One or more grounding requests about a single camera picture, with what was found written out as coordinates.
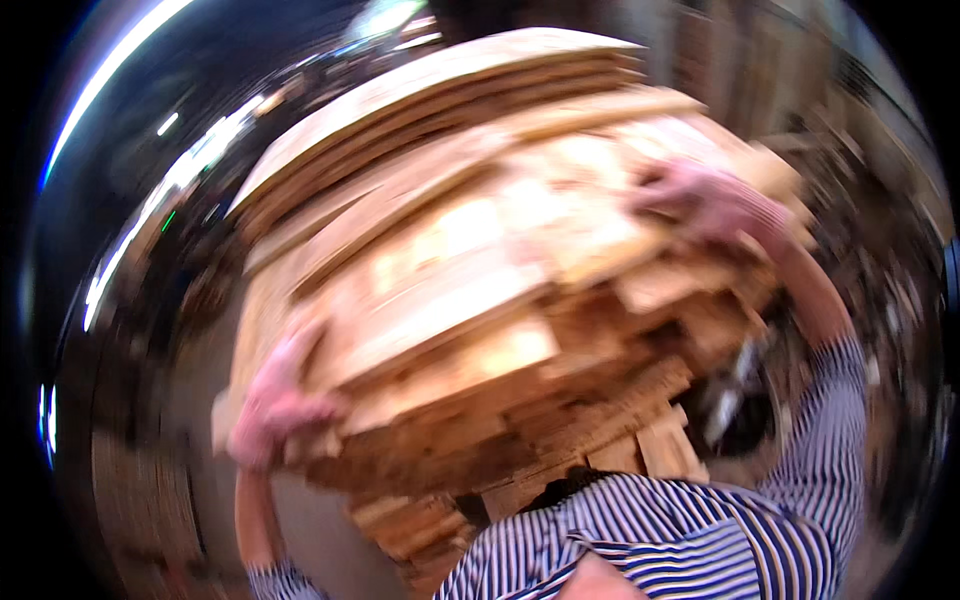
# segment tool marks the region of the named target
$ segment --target concrete floor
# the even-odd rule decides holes
[[[242,567],[233,532],[235,467],[210,451],[210,407],[229,382],[230,362],[242,294],[225,313],[178,351],[165,380],[160,411],[161,435],[189,440],[197,526],[212,566],[240,575]],[[314,585],[342,600],[403,598],[405,592],[391,561],[346,520],[345,498],[309,488],[279,475],[274,482],[276,507],[290,556]]]

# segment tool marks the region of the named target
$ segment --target green light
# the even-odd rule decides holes
[[[176,210],[170,213],[170,216],[167,217],[167,222],[163,224],[162,228],[160,228],[160,233],[163,233],[164,231],[167,230],[167,226],[170,225],[170,220],[174,218],[175,214],[177,214]]]

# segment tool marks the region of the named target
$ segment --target striped shirt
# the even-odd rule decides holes
[[[435,600],[555,597],[593,552],[650,598],[829,598],[863,515],[863,351],[814,352],[814,378],[780,462],[750,492],[617,473],[560,504],[487,528]],[[282,588],[292,576],[302,587]],[[324,598],[291,564],[257,598]]]

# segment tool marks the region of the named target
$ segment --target hand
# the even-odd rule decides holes
[[[324,333],[316,320],[288,332],[274,347],[247,391],[227,452],[246,468],[267,468],[291,432],[336,417],[343,403],[333,393],[307,395],[300,387],[303,361]]]
[[[789,241],[790,211],[734,175],[689,158],[654,165],[630,208],[680,221],[682,242],[739,244],[754,238],[771,257]]]

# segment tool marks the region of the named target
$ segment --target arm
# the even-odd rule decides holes
[[[276,520],[269,466],[276,449],[294,429],[336,412],[330,396],[306,396],[300,389],[302,362],[322,328],[312,324],[284,338],[254,378],[228,451],[237,462],[234,527],[240,560],[257,600],[325,600],[285,557]]]
[[[737,178],[678,160],[640,187],[635,210],[679,218],[681,236],[735,244],[757,240],[794,303],[814,350],[814,378],[780,462],[758,490],[827,533],[841,564],[852,550],[863,506],[863,352],[843,301],[812,256],[790,235],[790,213]]]

